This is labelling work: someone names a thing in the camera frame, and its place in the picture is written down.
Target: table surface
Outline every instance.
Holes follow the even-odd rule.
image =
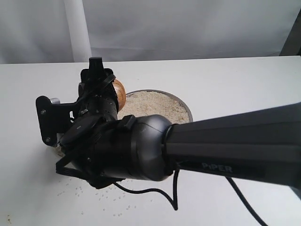
[[[127,92],[158,89],[182,99],[195,121],[301,101],[301,57],[112,62]],[[96,190],[85,181],[55,174],[57,156],[40,138],[35,99],[77,98],[87,63],[0,65],[0,225],[205,225],[257,226],[225,178],[181,171],[179,210],[159,194]],[[271,226],[301,225],[301,201],[289,187],[235,180]],[[132,189],[163,182],[126,180]]]

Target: uncooked rice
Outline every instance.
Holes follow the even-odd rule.
[[[135,117],[160,114],[171,121],[171,123],[189,122],[188,113],[180,103],[169,96],[158,92],[138,92],[127,97],[123,109],[118,113],[118,119],[133,114]],[[55,148],[55,152],[63,157],[61,147]]]

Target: black wire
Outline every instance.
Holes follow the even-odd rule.
[[[177,192],[178,177],[179,177],[179,170],[176,170],[174,172],[174,181],[173,181],[173,198],[174,198],[173,200],[166,192],[164,192],[158,188],[149,188],[149,189],[145,189],[145,190],[134,191],[134,190],[129,190],[116,182],[113,184],[116,187],[118,187],[119,189],[121,189],[125,192],[128,192],[128,193],[131,193],[131,194],[144,194],[147,192],[158,192],[161,195],[163,195],[165,198],[167,198],[167,200],[170,202],[170,204],[172,205],[174,210],[178,210],[178,192]]]
[[[246,200],[246,198],[244,197],[244,195],[241,193],[240,189],[237,187],[237,185],[235,184],[234,180],[232,178],[228,178],[226,177],[226,179],[228,180],[228,182],[231,184],[231,186],[233,187],[234,191],[236,192],[236,194],[238,195],[238,197],[240,198],[240,200],[243,202],[243,204],[245,205],[245,207],[247,208],[247,210],[252,214],[252,216],[255,218],[255,220],[257,220],[257,222],[261,225],[261,226],[268,226],[259,216],[258,214],[253,210],[253,208],[251,207],[251,205],[248,203],[248,201]]]

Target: bowl rim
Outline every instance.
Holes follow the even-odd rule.
[[[184,101],[182,101],[177,96],[175,96],[175,95],[173,95],[171,93],[168,93],[168,92],[165,92],[165,91],[161,91],[161,90],[156,90],[156,89],[140,89],[140,90],[136,90],[136,91],[132,91],[132,92],[127,93],[127,97],[131,96],[134,93],[139,93],[139,92],[157,92],[157,93],[162,93],[162,94],[165,94],[166,96],[172,98],[173,100],[178,101],[180,103],[180,105],[183,108],[185,108],[185,110],[187,111],[189,122],[193,122],[192,114],[191,114],[191,111],[190,111],[189,107],[184,103]]]

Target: brown ball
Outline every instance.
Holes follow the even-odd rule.
[[[123,108],[123,106],[126,104],[127,94],[124,89],[124,86],[117,79],[115,79],[115,81],[113,82],[113,86],[118,97],[118,104],[119,104],[119,111],[120,111]]]

